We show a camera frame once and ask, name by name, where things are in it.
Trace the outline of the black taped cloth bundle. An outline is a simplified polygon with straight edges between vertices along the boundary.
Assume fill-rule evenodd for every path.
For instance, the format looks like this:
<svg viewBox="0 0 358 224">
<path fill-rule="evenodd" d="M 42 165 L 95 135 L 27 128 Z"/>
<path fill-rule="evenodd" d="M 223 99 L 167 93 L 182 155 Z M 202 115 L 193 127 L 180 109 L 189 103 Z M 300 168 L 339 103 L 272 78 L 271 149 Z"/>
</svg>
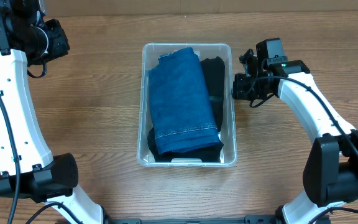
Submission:
<svg viewBox="0 0 358 224">
<path fill-rule="evenodd" d="M 220 162 L 220 153 L 224 146 L 221 141 L 215 146 L 199 148 L 193 151 L 159 154 L 154 134 L 154 128 L 152 128 L 147 136 L 147 144 L 156 162 L 171 162 L 173 159 L 200 159 L 202 162 Z"/>
</svg>

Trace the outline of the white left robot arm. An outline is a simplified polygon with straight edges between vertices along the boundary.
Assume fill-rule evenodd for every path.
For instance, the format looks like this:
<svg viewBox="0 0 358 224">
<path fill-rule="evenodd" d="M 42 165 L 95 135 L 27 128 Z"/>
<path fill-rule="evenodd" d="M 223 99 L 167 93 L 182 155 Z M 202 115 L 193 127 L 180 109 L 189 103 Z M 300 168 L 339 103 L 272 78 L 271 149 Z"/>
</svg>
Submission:
<svg viewBox="0 0 358 224">
<path fill-rule="evenodd" d="M 31 199 L 70 223 L 109 223 L 78 183 L 73 155 L 52 154 L 39 128 L 29 67 L 46 67 L 70 46 L 43 1 L 0 0 L 0 197 Z"/>
</svg>

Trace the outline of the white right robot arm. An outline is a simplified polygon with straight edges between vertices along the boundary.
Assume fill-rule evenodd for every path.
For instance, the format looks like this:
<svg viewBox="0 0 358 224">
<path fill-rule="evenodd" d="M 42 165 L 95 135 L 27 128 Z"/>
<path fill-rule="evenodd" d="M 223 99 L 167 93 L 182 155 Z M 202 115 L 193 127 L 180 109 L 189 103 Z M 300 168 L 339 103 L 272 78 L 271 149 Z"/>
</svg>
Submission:
<svg viewBox="0 0 358 224">
<path fill-rule="evenodd" d="M 232 97 L 251 108 L 276 96 L 294 112 L 312 147 L 303 191 L 273 215 L 248 215 L 245 223 L 330 223 L 335 211 L 358 214 L 358 130 L 331 106 L 301 60 L 289 60 L 279 38 L 266 39 L 240 56 L 244 73 L 234 76 Z"/>
</svg>

